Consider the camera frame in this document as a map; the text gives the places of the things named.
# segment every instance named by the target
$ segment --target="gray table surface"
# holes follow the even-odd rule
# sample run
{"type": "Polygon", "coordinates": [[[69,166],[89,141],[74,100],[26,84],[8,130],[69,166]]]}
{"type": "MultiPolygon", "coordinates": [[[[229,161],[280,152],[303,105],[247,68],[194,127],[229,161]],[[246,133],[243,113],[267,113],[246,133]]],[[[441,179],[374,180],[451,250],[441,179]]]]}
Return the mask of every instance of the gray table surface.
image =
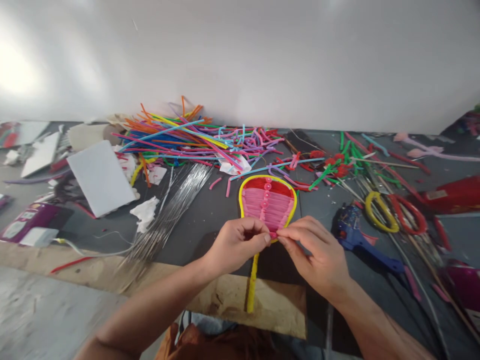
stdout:
{"type": "MultiPolygon", "coordinates": [[[[47,131],[54,130],[56,126],[55,124],[51,124],[47,131]]],[[[327,151],[332,154],[338,152],[340,144],[339,132],[308,130],[307,133],[327,151]]],[[[355,137],[361,139],[358,134],[355,134],[355,137]]],[[[426,145],[445,146],[446,152],[448,152],[448,144],[446,143],[439,140],[432,142],[423,136],[419,136],[418,139],[426,145]]],[[[393,142],[391,136],[380,137],[377,141],[389,150],[402,155],[410,149],[393,142]]],[[[278,146],[278,150],[284,151],[285,156],[290,156],[290,152],[283,145],[278,146]]],[[[3,161],[6,152],[5,149],[0,150],[0,160],[3,161]]],[[[274,157],[275,155],[267,155],[266,161],[271,162],[274,157]]],[[[398,163],[398,160],[391,157],[385,161],[398,163]]],[[[417,169],[397,168],[397,171],[408,180],[411,185],[415,186],[418,191],[432,190],[439,185],[480,173],[480,164],[478,163],[448,161],[435,157],[427,157],[419,161],[430,168],[432,171],[431,176],[427,176],[417,169]]],[[[260,160],[255,167],[263,166],[264,162],[260,160]]],[[[186,172],[188,171],[187,167],[188,165],[185,165],[183,169],[176,168],[175,171],[186,172]]],[[[19,179],[20,172],[21,167],[2,166],[0,181],[19,179]]],[[[210,245],[225,221],[240,216],[238,190],[242,180],[239,179],[231,183],[230,196],[226,197],[225,193],[228,178],[226,174],[223,174],[222,181],[215,185],[213,190],[209,190],[210,184],[219,176],[222,176],[222,173],[219,173],[217,170],[214,171],[190,208],[179,220],[164,249],[156,258],[156,261],[178,266],[188,264],[192,260],[201,257],[210,248],[210,245]]],[[[166,178],[167,176],[159,186],[153,186],[152,188],[147,188],[143,179],[138,180],[135,187],[141,194],[141,200],[150,199],[154,195],[161,198],[165,192],[165,185],[168,183],[166,178]]],[[[292,178],[305,183],[311,183],[314,180],[314,174],[299,168],[292,174],[292,178]]],[[[356,189],[353,180],[347,180],[347,183],[356,189]]],[[[0,229],[7,226],[39,195],[45,194],[48,191],[50,191],[50,189],[46,183],[7,185],[0,182],[0,194],[10,195],[14,198],[11,204],[0,210],[0,229]]],[[[399,194],[407,195],[405,191],[400,191],[399,194]]],[[[343,203],[350,203],[352,199],[353,197],[350,193],[338,186],[329,188],[321,185],[318,191],[311,193],[300,192],[298,206],[292,221],[306,215],[311,215],[321,221],[327,228],[330,228],[337,210],[343,203]]],[[[140,201],[124,206],[96,220],[91,219],[76,208],[67,205],[66,207],[75,210],[75,212],[63,227],[60,235],[75,242],[80,248],[86,250],[112,253],[127,249],[130,245],[123,241],[117,233],[110,232],[118,231],[125,239],[131,241],[136,230],[137,219],[129,214],[129,211],[138,204],[140,204],[140,201]]],[[[454,238],[452,238],[451,241],[452,246],[455,248],[455,254],[459,260],[465,262],[471,262],[469,261],[470,259],[480,259],[480,250],[474,241],[478,239],[476,231],[479,224],[478,220],[474,218],[462,219],[461,221],[462,224],[467,224],[463,228],[456,226],[455,220],[448,221],[449,226],[454,228],[454,232],[451,232],[452,234],[454,233],[454,238]]],[[[390,257],[401,259],[400,254],[391,243],[390,238],[372,227],[365,220],[364,216],[361,219],[361,228],[364,233],[379,237],[376,243],[377,249],[390,257]]],[[[423,279],[425,288],[437,309],[437,315],[446,338],[451,358],[478,359],[480,347],[478,347],[472,336],[466,331],[451,306],[444,303],[432,290],[430,275],[421,259],[415,254],[413,249],[408,246],[407,253],[411,255],[411,261],[423,279]]],[[[391,275],[386,275],[371,262],[363,261],[351,252],[346,253],[346,259],[352,278],[363,287],[387,314],[439,357],[438,342],[435,341],[431,326],[426,321],[425,314],[420,310],[418,303],[413,300],[409,292],[406,291],[395,278],[391,275]]],[[[480,267],[480,263],[476,263],[476,261],[472,263],[472,265],[480,267]]],[[[250,269],[251,261],[247,262],[235,274],[248,276],[250,269]]],[[[279,243],[267,248],[261,253],[258,264],[258,277],[282,283],[305,283],[298,275],[288,254],[279,243]]],[[[425,300],[422,301],[422,305],[427,308],[425,300]]],[[[307,287],[308,341],[317,346],[324,345],[326,308],[326,301],[311,288],[307,287]]],[[[359,349],[353,335],[348,329],[344,319],[338,313],[335,313],[334,318],[333,348],[341,352],[359,354],[359,349]]]]}

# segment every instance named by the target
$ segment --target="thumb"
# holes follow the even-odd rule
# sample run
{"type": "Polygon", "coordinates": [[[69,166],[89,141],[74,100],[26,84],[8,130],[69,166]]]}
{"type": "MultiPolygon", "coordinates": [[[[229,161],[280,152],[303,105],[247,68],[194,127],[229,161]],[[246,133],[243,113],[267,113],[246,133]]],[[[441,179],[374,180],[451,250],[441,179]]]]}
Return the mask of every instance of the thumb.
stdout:
{"type": "Polygon", "coordinates": [[[278,241],[285,247],[297,270],[304,268],[308,264],[307,256],[295,240],[279,236],[278,241]]]}
{"type": "Polygon", "coordinates": [[[270,244],[271,240],[272,238],[268,232],[262,232],[255,235],[248,241],[243,241],[241,246],[249,256],[249,258],[251,258],[255,254],[258,254],[263,249],[265,249],[270,244]]]}

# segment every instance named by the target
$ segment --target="blue glue gun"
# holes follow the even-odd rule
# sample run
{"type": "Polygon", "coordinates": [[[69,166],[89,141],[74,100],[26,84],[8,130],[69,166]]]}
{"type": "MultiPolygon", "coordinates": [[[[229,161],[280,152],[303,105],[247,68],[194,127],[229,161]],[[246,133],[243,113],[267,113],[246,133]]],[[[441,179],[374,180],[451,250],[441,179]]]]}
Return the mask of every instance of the blue glue gun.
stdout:
{"type": "Polygon", "coordinates": [[[355,248],[362,248],[369,253],[372,258],[382,264],[390,273],[401,274],[405,272],[404,265],[397,259],[385,256],[370,243],[362,235],[360,223],[360,209],[356,206],[349,205],[344,207],[339,214],[337,223],[336,239],[345,250],[353,251],[355,248]]]}

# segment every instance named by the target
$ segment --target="table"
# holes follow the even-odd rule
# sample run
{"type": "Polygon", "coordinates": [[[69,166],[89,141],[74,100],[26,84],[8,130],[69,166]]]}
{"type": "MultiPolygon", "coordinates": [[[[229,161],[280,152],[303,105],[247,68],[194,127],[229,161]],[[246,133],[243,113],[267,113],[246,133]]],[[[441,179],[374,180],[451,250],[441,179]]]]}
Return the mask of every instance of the table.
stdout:
{"type": "MultiPolygon", "coordinates": [[[[338,152],[340,133],[334,131],[309,130],[308,135],[332,154],[338,152]]],[[[379,143],[389,150],[404,155],[407,150],[398,143],[393,143],[391,137],[377,139],[379,143]]],[[[429,141],[422,137],[421,141],[429,145],[429,141]]],[[[0,159],[5,150],[0,151],[0,159]]],[[[275,156],[268,155],[266,161],[273,161],[275,156]]],[[[431,190],[441,184],[459,180],[468,175],[479,172],[478,164],[446,161],[438,158],[425,158],[420,160],[432,171],[432,176],[427,176],[420,170],[396,170],[404,176],[417,190],[431,190]]],[[[264,166],[263,161],[257,167],[264,166]]],[[[0,180],[19,178],[20,168],[2,168],[0,180]]],[[[127,289],[127,294],[132,294],[136,289],[145,286],[158,277],[169,274],[177,266],[183,266],[192,260],[201,257],[214,241],[218,230],[229,219],[239,217],[237,194],[241,180],[233,181],[230,197],[225,197],[227,176],[220,183],[209,190],[210,184],[221,174],[216,171],[207,184],[195,198],[191,207],[179,220],[173,233],[162,252],[156,258],[152,271],[140,284],[135,284],[127,289]]],[[[311,183],[314,175],[306,170],[299,169],[292,174],[293,179],[311,183]]],[[[167,181],[160,183],[159,187],[146,188],[142,180],[138,180],[135,187],[141,194],[142,200],[147,200],[153,195],[161,195],[167,181]]],[[[36,196],[48,192],[48,185],[10,185],[0,184],[0,193],[14,197],[14,202],[1,211],[0,228],[9,224],[22,210],[33,202],[36,196]]],[[[327,228],[332,224],[336,211],[343,203],[350,203],[353,197],[340,187],[329,188],[320,186],[318,191],[312,193],[301,192],[298,207],[292,221],[306,215],[312,215],[320,220],[327,228]]],[[[120,232],[125,239],[132,239],[136,229],[136,218],[129,214],[132,207],[140,202],[124,206],[119,210],[93,220],[86,214],[75,211],[74,215],[63,227],[60,236],[75,242],[80,248],[102,253],[117,252],[129,247],[116,233],[101,239],[93,237],[103,236],[111,231],[120,232]]],[[[363,217],[361,227],[364,233],[378,236],[376,247],[390,257],[400,259],[390,239],[370,226],[363,217]]],[[[0,265],[10,266],[30,272],[46,275],[49,270],[59,264],[76,259],[76,255],[63,246],[51,245],[46,249],[25,249],[9,244],[0,244],[0,265]]],[[[432,335],[425,315],[410,294],[394,278],[385,275],[372,264],[363,262],[353,253],[347,252],[346,258],[351,276],[365,289],[378,305],[385,310],[412,336],[424,344],[430,351],[438,356],[437,343],[432,335]]],[[[89,260],[71,269],[60,272],[58,279],[77,284],[91,286],[101,290],[118,291],[112,288],[112,279],[115,278],[115,269],[121,257],[109,257],[89,260]]],[[[479,348],[464,329],[463,324],[455,315],[453,309],[444,303],[431,289],[430,277],[419,258],[414,258],[414,266],[420,277],[424,280],[430,298],[437,308],[441,328],[446,337],[447,345],[452,358],[473,359],[478,354],[479,348]]],[[[257,284],[257,302],[254,314],[243,311],[251,262],[246,263],[234,274],[226,275],[209,285],[190,304],[189,309],[242,324],[256,326],[299,338],[317,346],[324,345],[326,329],[326,301],[316,294],[298,275],[291,259],[280,244],[275,244],[262,252],[259,258],[257,284]]],[[[350,354],[359,354],[356,342],[348,329],[347,324],[338,313],[334,317],[333,349],[350,354]]]]}

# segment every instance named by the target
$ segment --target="forearm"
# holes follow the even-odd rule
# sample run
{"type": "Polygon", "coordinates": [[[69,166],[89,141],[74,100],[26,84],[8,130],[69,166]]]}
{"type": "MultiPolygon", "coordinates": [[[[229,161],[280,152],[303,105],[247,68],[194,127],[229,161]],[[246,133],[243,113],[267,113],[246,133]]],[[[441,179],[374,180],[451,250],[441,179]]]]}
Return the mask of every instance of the forearm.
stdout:
{"type": "Polygon", "coordinates": [[[158,280],[130,298],[86,348],[100,344],[132,358],[140,356],[215,277],[201,258],[158,280]]]}
{"type": "Polygon", "coordinates": [[[346,298],[333,305],[347,321],[365,359],[434,359],[353,280],[346,298]]]}

